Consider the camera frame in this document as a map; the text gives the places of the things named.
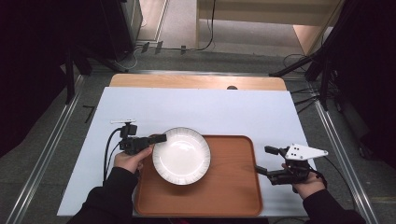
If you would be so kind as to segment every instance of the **metal rail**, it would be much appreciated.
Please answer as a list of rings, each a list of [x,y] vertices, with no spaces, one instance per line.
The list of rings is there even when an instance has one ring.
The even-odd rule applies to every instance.
[[[308,86],[311,90],[313,89],[310,83],[308,83]],[[329,112],[323,109],[319,101],[315,102],[315,106],[326,130],[326,133],[332,143],[335,155],[340,162],[341,169],[343,170],[344,176],[346,177],[346,182],[350,186],[356,205],[361,212],[361,216],[366,219],[367,224],[379,223],[375,215],[375,211],[373,210],[373,207],[370,203],[370,200],[361,182],[359,181],[359,178],[355,172],[355,169],[352,166],[352,163],[349,160],[347,152],[343,146],[343,143],[341,142],[337,131],[335,130]]]
[[[84,76],[80,75],[78,76],[75,84],[76,94],[70,101],[69,105],[64,107],[61,116],[59,117],[51,135],[49,136],[47,144],[44,146],[44,149],[38,158],[37,163],[35,164],[35,168],[23,186],[18,200],[16,201],[6,223],[18,224],[22,222],[27,208],[29,207],[30,202],[33,200],[40,181],[50,163],[53,153],[55,152],[55,148],[61,139],[64,128],[66,127],[73,110],[76,107],[83,84]]]

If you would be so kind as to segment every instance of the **floor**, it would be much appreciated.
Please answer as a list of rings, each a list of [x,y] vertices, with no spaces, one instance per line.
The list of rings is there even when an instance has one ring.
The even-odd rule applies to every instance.
[[[195,15],[192,15],[195,0],[169,0],[163,17],[163,23],[158,36],[145,37],[141,43],[163,41],[163,48],[196,48],[195,43]],[[199,47],[205,46],[210,32],[208,21],[200,21]],[[177,70],[177,71],[207,71],[234,72],[243,74],[262,74],[275,72],[286,65],[295,62],[302,54],[298,40],[292,27],[280,24],[249,23],[249,22],[214,22],[214,41],[204,52],[194,52],[180,55],[178,51],[163,50],[160,54],[137,52],[135,55],[120,62],[130,66],[135,71],[140,70]],[[62,200],[64,188],[73,171],[79,150],[84,142],[84,136],[90,127],[90,114],[87,106],[97,105],[103,87],[107,86],[114,72],[105,67],[92,63],[93,72],[90,77],[83,78],[81,95],[77,101],[73,115],[68,121],[54,151],[46,172],[41,176],[39,186],[35,189],[34,197],[27,205],[24,216],[18,223],[65,223],[69,217],[56,217]],[[286,76],[289,91],[306,88],[306,82],[298,73]],[[304,94],[293,94],[295,102],[308,97]],[[14,150],[0,158],[0,223],[6,223],[21,188],[28,180],[31,171],[40,157],[62,115],[65,91],[53,102],[48,111],[37,121],[26,139]],[[367,192],[380,223],[393,223],[396,211],[396,195],[393,186],[396,184],[396,174],[384,162],[378,160],[367,161],[360,157],[358,146],[347,127],[342,115],[336,112],[332,101],[329,102],[330,114],[334,120],[357,175]],[[314,106],[308,107],[300,114],[300,120],[308,141],[312,147],[332,148],[326,130]],[[352,208],[352,200],[347,188],[329,163],[316,161],[317,167],[333,183],[330,191],[333,196],[346,208]],[[294,219],[270,219],[270,223],[301,223]]]

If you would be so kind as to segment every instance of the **white table surface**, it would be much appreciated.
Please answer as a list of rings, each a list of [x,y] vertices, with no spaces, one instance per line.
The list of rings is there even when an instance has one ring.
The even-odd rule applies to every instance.
[[[265,153],[265,146],[287,147],[292,143],[307,146],[288,91],[107,87],[70,177],[58,216],[73,216],[89,191],[102,185],[107,139],[122,126],[110,124],[113,119],[136,119],[138,137],[164,133],[175,127],[188,127],[200,134],[245,135],[253,142],[257,164],[269,171],[281,169],[284,159]],[[117,133],[110,149],[119,141]],[[263,175],[259,175],[259,182],[264,208],[260,216],[306,216],[302,199],[292,192],[290,185],[272,186]]]

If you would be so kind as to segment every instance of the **wooden table edge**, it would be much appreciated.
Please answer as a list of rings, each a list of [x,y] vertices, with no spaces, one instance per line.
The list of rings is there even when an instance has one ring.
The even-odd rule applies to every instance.
[[[180,74],[116,74],[110,87],[214,89],[226,90],[234,86],[238,90],[286,91],[280,77],[237,77]]]

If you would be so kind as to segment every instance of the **gray floor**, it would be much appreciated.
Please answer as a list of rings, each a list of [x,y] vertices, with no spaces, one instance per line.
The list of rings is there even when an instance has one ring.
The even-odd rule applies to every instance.
[[[267,28],[275,29],[274,27],[271,28],[272,26],[273,24],[269,24]],[[265,40],[265,43],[260,43],[260,45],[267,45],[267,47],[263,48],[257,54],[254,52],[244,54],[233,53],[235,52],[235,48],[232,44],[220,37],[217,39],[217,36],[215,36],[215,42],[217,43],[215,49],[221,47],[221,51],[226,53],[189,51],[185,55],[180,55],[179,51],[165,49],[159,54],[155,54],[153,49],[150,49],[144,54],[137,51],[135,57],[138,63],[134,68],[130,68],[129,71],[204,71],[261,76],[282,69],[284,67],[283,59],[287,54],[301,53],[301,49],[296,44],[296,37],[293,35],[291,28],[289,26],[283,26],[282,29],[285,29],[281,31],[282,34],[288,34],[287,37],[282,39],[283,42],[281,41],[279,44],[281,48],[284,47],[283,49],[272,46],[271,39],[280,38],[278,34],[273,33],[268,33],[261,37],[267,38],[267,40]],[[290,64],[295,60],[297,59],[291,58],[287,62]],[[130,57],[120,63],[127,67],[132,67],[135,63],[134,55],[130,55]],[[83,106],[97,105],[103,88],[108,86],[111,77],[114,75],[114,72],[98,63],[92,63],[92,66],[94,68],[93,73],[90,77],[85,77],[85,84],[76,109],[64,130],[64,134],[56,147],[49,167],[46,173],[44,173],[43,179],[34,194],[34,198],[26,211],[22,223],[65,223],[69,219],[69,217],[56,217],[56,212],[62,200],[68,179],[73,171],[85,134],[90,127],[90,120],[88,123],[85,123],[90,110]],[[306,88],[307,84],[301,78],[298,78],[298,76],[287,75],[284,77],[289,91]],[[309,94],[292,95],[294,101],[300,101],[309,96]],[[64,109],[64,100],[65,92],[62,92],[41,119],[37,121],[26,139],[6,156],[0,158],[0,223],[6,222],[19,196],[21,187],[34,168],[41,150],[46,145],[50,133]],[[395,170],[382,161],[367,161],[363,159],[359,155],[357,142],[353,138],[342,115],[335,110],[332,101],[329,102],[329,107],[336,129],[340,133],[349,158],[357,171],[359,179],[372,202],[380,222],[394,223],[393,220],[396,218],[396,192],[393,188],[393,186],[396,186]],[[299,117],[308,144],[311,147],[329,150],[331,154],[329,156],[330,160],[339,166],[316,108],[314,106],[308,107]],[[333,196],[345,208],[352,208],[351,197],[339,174],[323,159],[317,159],[316,164],[318,169],[327,177],[330,183],[329,190]],[[287,219],[279,223],[301,222],[294,222],[291,219]]]

